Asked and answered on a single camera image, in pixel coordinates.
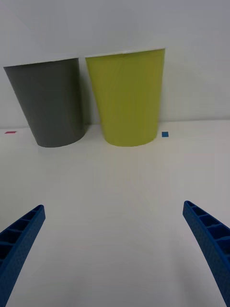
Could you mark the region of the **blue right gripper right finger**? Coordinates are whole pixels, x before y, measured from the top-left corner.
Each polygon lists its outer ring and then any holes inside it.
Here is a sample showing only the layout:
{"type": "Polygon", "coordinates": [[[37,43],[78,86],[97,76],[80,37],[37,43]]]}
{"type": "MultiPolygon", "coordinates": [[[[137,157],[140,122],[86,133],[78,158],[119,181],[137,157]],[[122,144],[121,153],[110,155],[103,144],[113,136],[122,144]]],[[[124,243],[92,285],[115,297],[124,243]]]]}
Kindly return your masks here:
{"type": "Polygon", "coordinates": [[[226,306],[230,306],[230,229],[190,201],[183,216],[213,274],[226,306]]]}

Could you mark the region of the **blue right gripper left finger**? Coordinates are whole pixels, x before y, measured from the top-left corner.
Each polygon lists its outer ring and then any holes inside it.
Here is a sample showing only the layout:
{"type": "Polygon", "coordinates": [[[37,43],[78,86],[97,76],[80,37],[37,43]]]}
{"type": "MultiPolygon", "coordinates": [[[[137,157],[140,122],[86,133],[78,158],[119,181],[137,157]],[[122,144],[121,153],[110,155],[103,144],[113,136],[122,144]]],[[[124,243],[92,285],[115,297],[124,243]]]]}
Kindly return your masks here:
{"type": "Polygon", "coordinates": [[[0,233],[0,306],[6,306],[45,219],[40,204],[0,233]]]}

